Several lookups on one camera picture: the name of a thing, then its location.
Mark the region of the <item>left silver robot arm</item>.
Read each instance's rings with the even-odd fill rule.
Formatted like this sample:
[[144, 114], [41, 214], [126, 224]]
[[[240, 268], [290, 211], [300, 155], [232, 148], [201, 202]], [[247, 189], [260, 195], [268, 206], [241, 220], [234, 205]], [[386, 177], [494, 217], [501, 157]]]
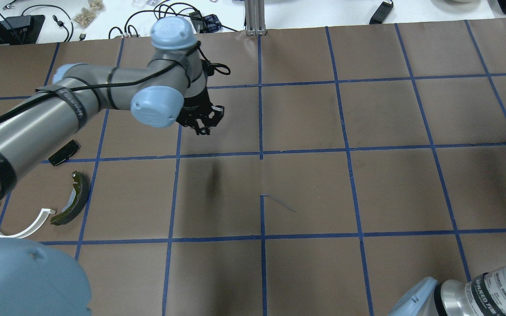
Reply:
[[224, 116], [207, 90], [208, 61], [190, 22], [174, 16], [151, 30], [145, 68], [87, 63], [58, 68], [50, 85], [0, 116], [0, 200], [51, 152], [104, 109], [127, 110], [140, 123], [174, 123], [209, 135]]

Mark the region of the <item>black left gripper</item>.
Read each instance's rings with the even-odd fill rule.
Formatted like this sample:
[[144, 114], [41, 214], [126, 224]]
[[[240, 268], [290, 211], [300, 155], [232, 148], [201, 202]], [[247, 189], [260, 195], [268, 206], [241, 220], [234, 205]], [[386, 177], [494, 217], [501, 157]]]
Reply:
[[193, 128], [198, 136], [209, 136], [210, 128], [218, 126], [224, 112], [224, 106], [212, 104], [207, 88], [203, 88], [199, 94], [184, 99], [177, 122], [181, 126]]

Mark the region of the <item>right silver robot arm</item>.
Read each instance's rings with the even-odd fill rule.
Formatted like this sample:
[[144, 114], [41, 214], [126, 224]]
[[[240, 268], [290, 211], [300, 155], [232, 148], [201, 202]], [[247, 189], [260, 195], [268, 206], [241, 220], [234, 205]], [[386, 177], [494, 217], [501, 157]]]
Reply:
[[314, 128], [265, 120], [230, 122], [199, 135], [183, 132], [181, 154], [189, 183], [201, 187], [195, 210], [223, 232], [230, 219], [259, 216], [263, 314], [356, 314], [350, 295], [277, 256], [351, 242], [355, 294], [378, 315], [372, 290], [391, 282], [399, 298], [390, 316], [506, 316], [506, 266], [472, 268], [465, 242], [506, 234], [506, 123], [442, 123], [410, 119], [346, 118]]

